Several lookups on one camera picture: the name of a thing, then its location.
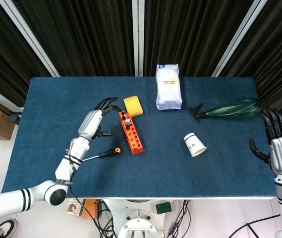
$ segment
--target plastic bag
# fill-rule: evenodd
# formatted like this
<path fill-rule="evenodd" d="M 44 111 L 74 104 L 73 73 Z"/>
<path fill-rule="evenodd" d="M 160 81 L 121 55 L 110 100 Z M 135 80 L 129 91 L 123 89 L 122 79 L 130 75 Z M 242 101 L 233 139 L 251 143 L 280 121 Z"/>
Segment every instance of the plastic bag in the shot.
<path fill-rule="evenodd" d="M 156 68 L 158 110 L 180 109 L 182 98 L 180 93 L 178 64 L 158 64 Z"/>

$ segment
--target white floor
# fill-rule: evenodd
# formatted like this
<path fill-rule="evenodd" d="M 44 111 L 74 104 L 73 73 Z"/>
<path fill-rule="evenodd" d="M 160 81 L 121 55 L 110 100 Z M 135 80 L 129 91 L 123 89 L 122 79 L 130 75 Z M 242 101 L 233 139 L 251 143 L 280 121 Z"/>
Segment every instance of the white floor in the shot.
<path fill-rule="evenodd" d="M 10 155 L 14 145 L 17 127 L 10 141 L 0 141 L 0 192 L 4 183 Z M 10 216 L 19 222 L 15 238 L 76 237 L 97 238 L 97 229 L 92 221 L 73 217 L 65 213 L 68 200 L 58 207 L 38 202 L 27 212 Z M 174 201 L 172 210 L 166 215 L 165 229 L 168 231 L 177 216 L 182 201 Z M 185 238 L 227 238 L 246 222 L 279 214 L 279 205 L 273 200 L 192 200 L 190 229 Z M 179 238 L 188 225 L 184 219 Z M 282 230 L 280 217 L 256 223 L 252 228 L 261 238 L 273 238 L 276 231 Z M 234 238 L 253 238 L 248 228 L 239 231 Z"/>

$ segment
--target blue table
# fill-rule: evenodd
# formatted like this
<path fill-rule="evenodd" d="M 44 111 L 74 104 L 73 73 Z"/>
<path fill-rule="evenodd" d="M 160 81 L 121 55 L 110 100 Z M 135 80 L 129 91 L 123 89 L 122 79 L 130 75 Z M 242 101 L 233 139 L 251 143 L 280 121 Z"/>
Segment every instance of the blue table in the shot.
<path fill-rule="evenodd" d="M 158 111 L 154 77 L 42 77 L 31 80 L 3 192 L 55 180 L 55 169 L 87 113 L 99 101 L 138 95 L 144 115 L 134 118 L 145 152 L 132 156 L 123 130 L 90 143 L 87 157 L 120 146 L 116 157 L 81 165 L 73 191 L 79 197 L 214 197 L 273 196 L 274 173 L 255 158 L 248 145 L 256 139 L 268 152 L 259 116 L 244 119 L 202 119 L 188 111 L 200 102 L 202 111 L 242 97 L 256 97 L 252 78 L 181 78 L 181 110 Z M 102 121 L 102 130 L 119 125 L 117 112 Z M 207 150 L 192 158 L 183 141 L 195 132 Z"/>

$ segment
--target shoe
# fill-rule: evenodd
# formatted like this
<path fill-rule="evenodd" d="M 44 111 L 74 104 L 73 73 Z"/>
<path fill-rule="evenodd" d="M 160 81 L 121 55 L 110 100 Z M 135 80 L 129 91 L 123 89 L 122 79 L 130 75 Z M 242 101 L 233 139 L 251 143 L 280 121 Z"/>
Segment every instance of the shoe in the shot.
<path fill-rule="evenodd" d="M 0 224 L 0 237 L 10 238 L 17 229 L 17 220 L 10 219 Z"/>

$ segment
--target paper cup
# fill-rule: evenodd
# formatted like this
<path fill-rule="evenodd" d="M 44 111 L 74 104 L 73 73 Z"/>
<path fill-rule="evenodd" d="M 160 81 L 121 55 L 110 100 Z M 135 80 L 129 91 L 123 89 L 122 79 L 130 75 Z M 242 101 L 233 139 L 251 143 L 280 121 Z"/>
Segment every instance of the paper cup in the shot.
<path fill-rule="evenodd" d="M 192 157 L 200 155 L 207 147 L 198 139 L 195 133 L 189 133 L 184 137 L 184 141 L 190 151 Z"/>

